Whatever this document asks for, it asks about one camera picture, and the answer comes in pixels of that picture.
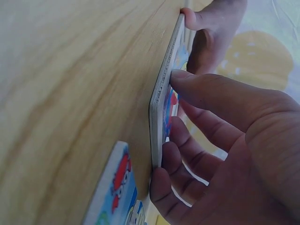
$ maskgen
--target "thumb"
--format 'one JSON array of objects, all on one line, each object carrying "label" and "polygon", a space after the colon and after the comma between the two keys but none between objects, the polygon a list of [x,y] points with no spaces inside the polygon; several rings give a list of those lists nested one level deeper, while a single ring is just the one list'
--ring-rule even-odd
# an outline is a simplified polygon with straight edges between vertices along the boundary
[{"label": "thumb", "polygon": [[185,26],[190,30],[202,30],[209,27],[208,12],[194,12],[190,8],[182,8],[181,12],[185,16]]}]

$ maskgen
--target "yellow pattern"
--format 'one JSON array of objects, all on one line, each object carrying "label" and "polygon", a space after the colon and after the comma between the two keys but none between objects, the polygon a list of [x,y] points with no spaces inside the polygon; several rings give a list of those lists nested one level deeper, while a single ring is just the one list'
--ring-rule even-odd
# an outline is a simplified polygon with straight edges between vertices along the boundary
[{"label": "yellow pattern", "polygon": [[[292,70],[293,59],[280,41],[265,32],[248,31],[234,37],[217,74],[260,88],[284,90]],[[187,128],[208,152],[217,149],[190,120]]]}]

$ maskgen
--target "light wood board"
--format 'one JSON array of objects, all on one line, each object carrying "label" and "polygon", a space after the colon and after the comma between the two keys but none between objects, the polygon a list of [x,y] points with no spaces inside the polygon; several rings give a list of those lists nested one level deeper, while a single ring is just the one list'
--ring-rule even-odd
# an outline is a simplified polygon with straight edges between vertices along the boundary
[{"label": "light wood board", "polygon": [[181,6],[0,3],[0,224],[80,224],[117,140],[146,198],[149,101]]}]

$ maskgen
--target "palm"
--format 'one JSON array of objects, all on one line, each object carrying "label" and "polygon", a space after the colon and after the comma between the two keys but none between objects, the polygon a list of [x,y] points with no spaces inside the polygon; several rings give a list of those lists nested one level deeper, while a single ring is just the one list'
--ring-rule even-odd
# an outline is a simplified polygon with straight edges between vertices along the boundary
[{"label": "palm", "polygon": [[[159,208],[171,224],[276,224],[286,219],[284,208],[266,191],[253,166],[245,134],[214,114],[181,101],[188,117],[213,144],[228,152],[225,161],[205,152],[189,134],[184,123],[172,118],[170,140],[163,146],[162,167],[153,174],[152,192],[159,189],[157,205],[169,201],[170,207]],[[196,180],[182,161],[197,176]],[[177,193],[189,204],[175,201],[170,195],[170,180]]]}]

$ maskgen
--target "wooden surface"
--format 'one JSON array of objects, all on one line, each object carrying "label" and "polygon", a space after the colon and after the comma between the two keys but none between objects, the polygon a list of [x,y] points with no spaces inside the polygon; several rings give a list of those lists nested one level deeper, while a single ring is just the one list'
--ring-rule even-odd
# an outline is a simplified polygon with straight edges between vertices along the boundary
[{"label": "wooden surface", "polygon": [[0,3],[0,224],[79,224],[117,140],[139,198],[180,0]]}]

